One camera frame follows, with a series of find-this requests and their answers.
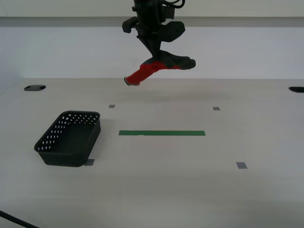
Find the wire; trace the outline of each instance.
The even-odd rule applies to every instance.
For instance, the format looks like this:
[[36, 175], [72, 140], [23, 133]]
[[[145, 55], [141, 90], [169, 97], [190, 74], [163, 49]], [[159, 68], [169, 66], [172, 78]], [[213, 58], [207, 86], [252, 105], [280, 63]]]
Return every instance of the wire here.
[[180, 8], [182, 8], [182, 7], [185, 5], [186, 0], [182, 0], [181, 5], [179, 5], [179, 6], [174, 5], [175, 3], [179, 2], [179, 1], [180, 1], [180, 0], [176, 0], [176, 1], [174, 1], [174, 2], [168, 2], [168, 1], [166, 1], [166, 0], [162, 0], [161, 3], [162, 3], [163, 5], [170, 6], [170, 7], [172, 7], [172, 8], [180, 9]]
[[173, 1], [173, 2], [168, 1], [168, 3], [176, 4], [176, 3], [178, 3], [179, 1], [180, 1], [180, 0], [176, 0], [176, 1]]

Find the black oval hole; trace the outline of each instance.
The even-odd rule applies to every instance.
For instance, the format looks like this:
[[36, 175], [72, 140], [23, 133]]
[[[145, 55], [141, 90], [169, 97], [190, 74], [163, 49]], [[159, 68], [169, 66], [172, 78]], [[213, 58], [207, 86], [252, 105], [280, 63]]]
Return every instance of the black oval hole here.
[[25, 91], [41, 91], [45, 89], [45, 85], [30, 85], [24, 88]]
[[295, 93], [304, 93], [304, 87], [289, 87], [289, 90]]

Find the green tape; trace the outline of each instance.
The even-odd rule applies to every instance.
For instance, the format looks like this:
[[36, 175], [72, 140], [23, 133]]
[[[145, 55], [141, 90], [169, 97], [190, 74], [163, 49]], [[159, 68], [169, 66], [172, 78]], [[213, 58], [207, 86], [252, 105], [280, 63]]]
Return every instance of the green tape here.
[[119, 135], [205, 136], [204, 131], [119, 131]]

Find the black basket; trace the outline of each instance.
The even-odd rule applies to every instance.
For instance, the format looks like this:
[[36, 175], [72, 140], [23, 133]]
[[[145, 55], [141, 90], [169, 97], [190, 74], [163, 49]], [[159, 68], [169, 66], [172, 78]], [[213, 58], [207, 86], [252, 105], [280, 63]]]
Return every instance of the black basket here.
[[62, 113], [35, 145], [47, 165], [84, 165], [101, 131], [100, 114], [67, 111]]

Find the black cable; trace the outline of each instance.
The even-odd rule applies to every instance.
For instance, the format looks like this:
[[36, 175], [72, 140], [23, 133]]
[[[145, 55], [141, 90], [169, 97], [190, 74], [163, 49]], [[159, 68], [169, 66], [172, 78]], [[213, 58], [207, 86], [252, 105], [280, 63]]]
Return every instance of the black cable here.
[[181, 5], [179, 5], [179, 6], [174, 5], [174, 2], [168, 2], [168, 1], [166, 1], [166, 0], [162, 0], [162, 1], [161, 1], [161, 3], [162, 3], [163, 5], [170, 6], [170, 7], [172, 7], [172, 8], [176, 8], [176, 9], [180, 9], [180, 8], [182, 8], [182, 7], [185, 5], [186, 0], [182, 0]]
[[20, 226], [26, 227], [26, 228], [39, 228], [39, 227], [36, 227], [36, 226], [34, 226], [32, 224], [29, 224], [29, 223], [27, 223], [25, 221], [22, 221], [19, 218], [11, 216], [11, 215], [3, 212], [3, 211], [0, 211], [0, 217], [2, 217], [4, 219], [7, 219], [8, 221], [11, 221], [13, 223], [16, 223], [16, 224], [18, 224]]
[[166, 2], [168, 2], [168, 3], [171, 3], [171, 4], [176, 4], [176, 3], [178, 3], [180, 0], [176, 0], [176, 1], [166, 1]]

